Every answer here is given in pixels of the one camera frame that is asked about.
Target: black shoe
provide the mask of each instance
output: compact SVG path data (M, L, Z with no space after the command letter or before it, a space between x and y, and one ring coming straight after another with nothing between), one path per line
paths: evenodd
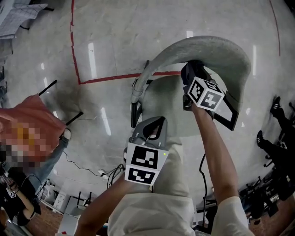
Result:
M279 110L279 108L281 107L280 106L280 100L281 100L281 97L277 97L273 103L272 103L272 106L271 106L271 114L276 117L277 116L277 112Z
M258 147L260 147L261 142L263 141L263 133L261 130L257 134L256 141L257 141Z

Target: black pants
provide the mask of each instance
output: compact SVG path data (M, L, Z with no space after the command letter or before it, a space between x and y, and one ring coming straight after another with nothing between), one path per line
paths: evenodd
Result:
M277 111L277 120L285 133L284 141L287 149L272 144L268 140L262 140L259 147L265 150L272 159L275 166L282 171L284 170L290 179L295 181L294 172L294 153L295 153L295 128L290 120L285 117L282 108Z

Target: forearm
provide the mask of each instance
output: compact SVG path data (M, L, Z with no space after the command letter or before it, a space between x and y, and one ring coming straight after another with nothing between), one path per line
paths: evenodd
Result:
M24 215L27 219L30 219L32 214L34 213L34 206L33 204L29 201L29 199L19 190L17 192L18 197L20 200L23 202L24 206L26 207L26 211L24 212Z
M193 113L203 140L208 169L218 203L231 196L238 196L238 178L234 163L212 118L193 105Z
M85 209L79 219L75 236L95 235L132 186L133 183L125 181L122 175Z

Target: red line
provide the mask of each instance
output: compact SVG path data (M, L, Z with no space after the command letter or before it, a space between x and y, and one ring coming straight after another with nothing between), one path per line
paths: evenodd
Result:
M105 78L98 78L98 79L93 79L93 80L88 80L85 82L81 82L80 80L80 75L79 75L79 70L78 70L78 65L77 65L77 60L75 57L75 49L74 49L74 35L72 32L72 27L74 26L74 3L75 0L72 0L72 5L71 5L71 13L72 13L72 18L71 18L71 42L72 42L72 55L73 55L73 61L74 61L74 66L75 66L75 71L76 75L78 78L78 84L87 84L87 83L96 83L96 82L102 82L102 81L109 81L109 80L115 80L115 79L126 79L126 78L134 78L134 77L139 77L140 73L136 74L128 74L128 75L120 75L120 76L111 76L111 77L105 77ZM180 75L179 71L166 71L166 72L156 72L153 74L153 76L168 76L168 75Z
M78 70L78 65L77 65L77 60L75 57L75 49L74 49L74 35L72 32L72 27L74 26L73 21L74 21L74 1L72 0L72 5L71 5L71 13L72 13L72 19L71 19L71 25L70 25L70 30L71 30L71 42L72 42L72 55L73 55L73 61L74 61L74 66L75 66L75 71L76 71L76 75L78 78L78 84L81 84L81 80L80 80L80 75L79 75L79 70Z
M271 0L269 0L270 4L271 4L271 9L272 9L272 12L273 12L273 15L275 17L275 22L276 22L276 26L277 26L277 18L276 18L276 14L275 14L275 11L273 9L273 6L272 6L272 3L271 3ZM277 38L278 38L278 56L280 57L281 56L281 42L280 42L280 33L278 32L278 26L277 26Z
M180 75L180 71L155 72L153 74L153 76L174 76L174 75ZM139 77L139 76L140 76L140 73L121 75L121 76L111 76L111 77L88 80L80 84L96 83L96 82L109 81L109 80L115 80L115 79L127 79L127 78Z

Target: floor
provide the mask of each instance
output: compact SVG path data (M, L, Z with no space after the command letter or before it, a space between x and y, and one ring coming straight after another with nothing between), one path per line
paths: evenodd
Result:
M132 75L143 70L167 46L196 35L229 39L246 52L252 71L234 131L217 124L235 163L240 186L265 175L264 153L256 146L257 132L274 142L280 132L269 109L274 95L288 107L295 99L295 19L283 0L55 0L32 22L19 29L13 55L5 66L7 106L15 106L58 80L42 95L47 107L70 125L68 159L93 172L109 171L122 161L130 136ZM160 72L178 74L182 65ZM200 135L181 137L183 164L194 203L202 201L204 183L198 172L204 153ZM207 165L203 170L209 180ZM67 162L63 154L50 179L71 195L95 195L106 180Z
M261 217L261 222L258 225L254 225L254 221L251 221L249 229L255 236L278 236L284 235L283 231L289 232L285 235L291 235L291 231L294 228L295 217L295 201L293 196L289 197L286 201L279 200L277 202L278 212L271 218L268 214Z

